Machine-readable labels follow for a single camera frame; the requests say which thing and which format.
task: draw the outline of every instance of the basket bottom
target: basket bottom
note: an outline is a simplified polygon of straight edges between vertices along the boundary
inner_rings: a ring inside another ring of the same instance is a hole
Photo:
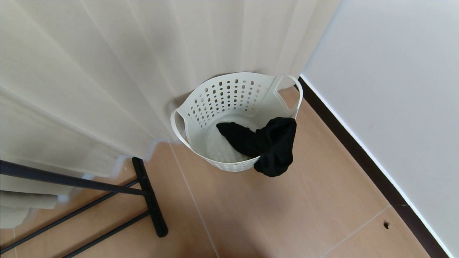
[[[260,128],[251,121],[251,117],[247,116],[228,114],[217,118],[202,134],[202,140],[200,142],[204,144],[202,148],[202,150],[206,152],[204,156],[222,163],[236,163],[251,159],[237,152],[226,138],[220,134],[216,125],[222,122],[235,122],[250,128],[252,131]]]

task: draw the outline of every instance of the basket handle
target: basket handle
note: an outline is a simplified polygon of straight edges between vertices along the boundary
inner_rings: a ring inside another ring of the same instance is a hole
[[[301,86],[301,83],[298,81],[297,78],[289,75],[289,74],[284,74],[283,76],[287,76],[290,79],[292,79],[293,82],[295,82],[295,85],[297,86],[297,89],[300,93],[300,97],[298,99],[298,103],[295,105],[294,108],[292,108],[290,111],[292,111],[290,117],[291,118],[297,118],[298,110],[300,110],[300,105],[301,105],[301,100],[303,100],[303,87]]]
[[[180,139],[180,141],[183,142],[183,144],[185,144],[185,146],[187,146],[190,150],[192,150],[191,146],[188,144],[188,142],[183,138],[182,134],[179,132],[179,130],[177,129],[177,124],[175,123],[175,114],[179,114],[181,117],[182,115],[177,112],[177,109],[174,110],[171,114],[171,125],[172,125],[172,130],[174,131],[175,135]]]

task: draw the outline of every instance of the clothes rack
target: clothes rack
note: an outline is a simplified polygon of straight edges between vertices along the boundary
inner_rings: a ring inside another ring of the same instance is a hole
[[[123,186],[120,186],[120,185],[112,185],[112,184],[101,183],[101,182],[96,182],[92,180],[57,174],[57,173],[48,172],[48,171],[44,171],[44,170],[37,169],[37,168],[31,168],[31,167],[11,163],[8,161],[0,160],[0,174],[3,174],[3,175],[9,175],[9,176],[25,178],[25,179],[32,179],[36,181],[43,181],[43,182],[48,182],[48,183],[53,183],[53,184],[68,185],[68,186],[73,186],[73,187],[103,190],[103,191],[110,192],[109,194],[106,194],[105,196],[95,201],[92,201],[91,203],[84,205],[83,207],[65,215],[64,217],[52,222],[51,224],[31,233],[30,235],[25,236],[24,238],[18,241],[15,241],[14,243],[2,248],[0,250],[0,254],[3,254],[19,246],[20,244],[38,236],[39,234],[61,224],[62,222],[82,213],[83,211],[107,200],[108,198],[118,193],[142,195],[145,198],[145,202],[148,208],[147,211],[131,219],[130,221],[122,225],[119,225],[117,228],[85,244],[84,246],[65,255],[64,257],[66,258],[73,257],[83,252],[84,250],[96,245],[97,243],[107,239],[108,237],[118,233],[119,231],[129,227],[135,222],[147,217],[148,215],[150,215],[151,217],[151,220],[153,222],[153,225],[155,227],[155,231],[158,237],[165,237],[168,234],[168,228],[166,226],[166,222],[164,221],[164,218],[162,217],[161,210],[159,209],[159,205],[156,200],[156,196],[153,191],[153,187],[151,186],[150,180],[148,179],[148,175],[146,173],[143,161],[140,158],[134,157],[132,158],[132,164],[134,165],[134,170],[137,175],[137,178]],[[141,189],[130,188],[131,186],[137,183],[140,184]]]

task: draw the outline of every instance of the dark brown baseboard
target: dark brown baseboard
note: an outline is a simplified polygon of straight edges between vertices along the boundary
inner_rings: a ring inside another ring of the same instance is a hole
[[[298,79],[303,88],[303,98],[309,103],[314,111],[320,116],[339,141],[344,145],[352,157],[359,163],[365,173],[370,177],[379,191],[394,207],[398,215],[409,227],[413,235],[418,239],[424,249],[432,258],[448,258],[448,255],[435,240],[430,231],[425,227],[413,209],[406,203],[402,195],[394,185],[376,166],[373,160],[362,149],[357,141],[341,125],[332,112],[325,106],[320,98],[311,90],[306,82],[300,77]]]

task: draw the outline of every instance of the black cloth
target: black cloth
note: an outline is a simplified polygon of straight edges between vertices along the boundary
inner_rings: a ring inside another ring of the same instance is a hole
[[[297,122],[293,118],[274,118],[262,129],[252,132],[242,125],[218,123],[217,128],[239,153],[260,159],[254,168],[269,177],[287,171],[293,162],[293,140]]]

